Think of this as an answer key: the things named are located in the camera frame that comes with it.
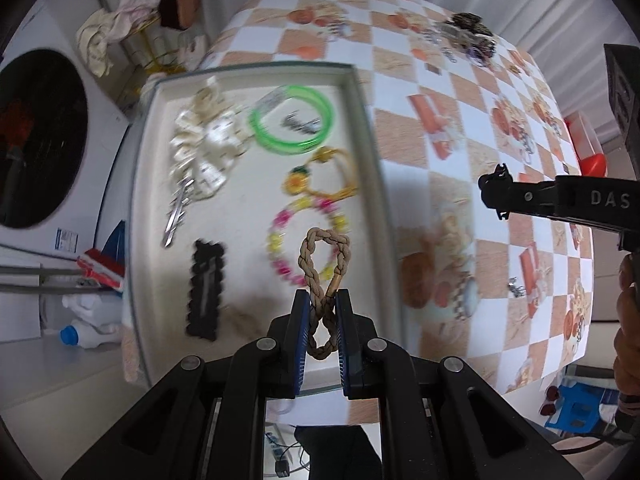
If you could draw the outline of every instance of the washing machine door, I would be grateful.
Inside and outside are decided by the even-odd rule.
[[[82,80],[59,52],[30,50],[0,71],[0,225],[35,226],[63,203],[87,126]]]

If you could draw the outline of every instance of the white tray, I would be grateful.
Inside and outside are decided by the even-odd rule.
[[[158,382],[185,355],[196,354],[207,361],[219,359],[248,342],[224,322],[218,327],[215,342],[185,334],[196,239],[225,244],[222,304],[251,313],[264,333],[271,319],[288,313],[293,302],[295,287],[280,279],[271,267],[266,237],[276,213],[296,198],[282,190],[287,173],[303,164],[311,152],[278,155],[252,140],[225,186],[213,198],[191,203],[173,245],[162,247],[166,214],[175,189],[168,177],[174,118],[213,73],[227,99],[249,106],[271,89],[286,84],[311,86],[331,101],[335,122],[325,145],[351,153],[359,185],[355,197],[338,202],[350,222],[353,254],[341,287],[349,289],[354,312],[371,317],[379,335],[402,344],[398,259],[378,153],[354,69],[342,64],[304,62],[217,68],[163,80],[146,109],[131,202],[127,272],[138,343],[150,382]],[[342,187],[335,160],[313,163],[310,169],[315,189]],[[292,265],[306,231],[315,225],[329,227],[326,218],[311,210],[297,213],[289,222],[284,250]],[[324,266],[329,252],[327,245],[318,244],[316,269]],[[321,326],[316,340],[322,344],[326,338]],[[307,356],[303,391],[337,384],[337,353],[325,361]]]

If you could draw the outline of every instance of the checkered tablecloth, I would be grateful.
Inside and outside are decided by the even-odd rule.
[[[455,49],[452,62],[447,41],[428,38],[450,14],[424,0],[248,0],[202,66],[303,59],[357,67],[399,255],[435,255],[433,297],[403,307],[407,348],[432,359],[459,355],[503,393],[584,354],[591,231],[519,215],[499,221],[482,204],[478,177],[500,162],[528,182],[579,174],[578,163],[531,56],[498,38],[491,68]],[[512,277],[524,297],[510,293]]]

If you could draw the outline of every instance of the human hand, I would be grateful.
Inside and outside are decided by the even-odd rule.
[[[621,393],[640,396],[640,313],[636,306],[636,286],[631,257],[628,254],[620,264],[620,288],[616,309],[620,320],[620,330],[613,346],[618,357],[613,363],[616,384]]]

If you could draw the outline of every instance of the black scalloped comb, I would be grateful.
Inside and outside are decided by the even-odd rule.
[[[186,333],[215,341],[225,248],[222,244],[211,244],[202,240],[196,240],[194,246]]]

